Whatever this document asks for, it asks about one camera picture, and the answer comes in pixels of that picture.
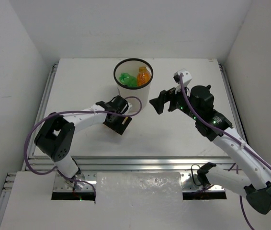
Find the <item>orange juice bottle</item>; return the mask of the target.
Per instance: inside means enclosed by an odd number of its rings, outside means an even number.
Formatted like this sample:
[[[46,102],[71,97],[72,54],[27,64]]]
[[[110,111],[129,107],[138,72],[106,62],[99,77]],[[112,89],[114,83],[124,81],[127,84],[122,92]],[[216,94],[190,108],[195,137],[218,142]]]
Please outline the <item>orange juice bottle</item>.
[[[139,67],[137,75],[137,86],[143,86],[149,82],[151,78],[151,73],[147,67]]]

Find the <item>green plastic bottle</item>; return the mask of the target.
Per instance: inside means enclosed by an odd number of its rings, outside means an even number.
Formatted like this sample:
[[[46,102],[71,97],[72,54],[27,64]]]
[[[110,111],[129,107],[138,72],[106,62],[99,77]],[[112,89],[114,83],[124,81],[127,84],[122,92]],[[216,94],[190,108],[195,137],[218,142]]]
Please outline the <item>green plastic bottle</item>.
[[[137,79],[136,77],[130,75],[129,73],[123,72],[119,77],[119,81],[122,85],[135,88],[137,87]]]

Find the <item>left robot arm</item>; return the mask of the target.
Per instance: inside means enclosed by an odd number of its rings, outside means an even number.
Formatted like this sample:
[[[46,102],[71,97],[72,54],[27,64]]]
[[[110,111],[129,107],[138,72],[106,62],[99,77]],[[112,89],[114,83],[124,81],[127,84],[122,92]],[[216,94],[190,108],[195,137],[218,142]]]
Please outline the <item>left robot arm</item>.
[[[96,124],[104,124],[122,135],[132,118],[126,117],[132,105],[121,96],[109,102],[96,102],[80,113],[51,114],[34,139],[34,144],[46,154],[68,179],[80,174],[80,168],[69,154],[76,133]]]

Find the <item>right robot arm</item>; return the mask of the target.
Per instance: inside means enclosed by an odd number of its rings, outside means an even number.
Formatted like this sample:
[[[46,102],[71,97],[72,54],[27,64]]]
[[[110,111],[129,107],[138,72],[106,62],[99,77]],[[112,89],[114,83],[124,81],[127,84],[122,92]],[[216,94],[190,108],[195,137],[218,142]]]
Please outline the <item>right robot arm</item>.
[[[188,96],[184,96],[186,88],[179,91],[171,88],[161,91],[157,98],[149,102],[158,114],[163,113],[165,103],[169,103],[168,111],[178,109],[194,119],[199,133],[222,149],[245,173],[245,176],[231,174],[208,162],[197,170],[200,186],[215,184],[229,189],[265,215],[271,210],[271,166],[264,165],[258,154],[250,153],[250,146],[243,141],[232,123],[214,109],[214,96],[210,88],[210,85],[194,86]]]

